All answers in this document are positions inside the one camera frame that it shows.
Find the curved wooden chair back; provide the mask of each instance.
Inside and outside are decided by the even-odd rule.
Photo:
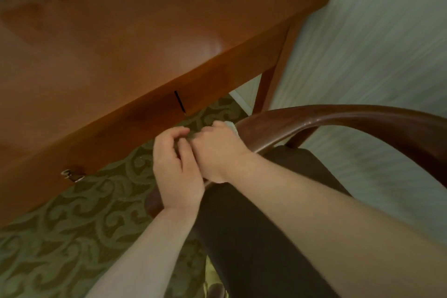
[[[243,142],[257,153],[288,137],[286,145],[297,148],[325,125],[351,127],[388,143],[447,188],[446,118],[387,106],[307,105],[261,112],[236,123]],[[152,217],[163,209],[158,188],[147,196],[145,208]]]

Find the dark brown seat cushion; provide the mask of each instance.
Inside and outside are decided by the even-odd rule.
[[[264,157],[347,194],[305,149],[279,146]],[[228,183],[205,192],[194,231],[232,298],[338,297],[290,240]]]

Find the person's right arm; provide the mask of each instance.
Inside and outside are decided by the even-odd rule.
[[[203,177],[233,184],[341,297],[447,295],[444,245],[250,152],[222,122],[204,128],[191,144]]]

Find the floor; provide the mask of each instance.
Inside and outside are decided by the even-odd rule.
[[[246,115],[228,95],[180,124],[199,131]],[[0,229],[0,297],[78,298],[135,241],[150,218],[153,141]],[[190,235],[165,297],[203,296],[205,254]]]

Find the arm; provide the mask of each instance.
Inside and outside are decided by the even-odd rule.
[[[204,128],[192,145],[203,176],[233,184],[343,298],[447,292],[444,245],[250,152],[221,122]]]
[[[163,297],[178,253],[197,216],[204,186],[191,147],[188,128],[176,127],[159,135],[154,143],[154,174],[164,210],[137,241],[94,285],[87,298]]]

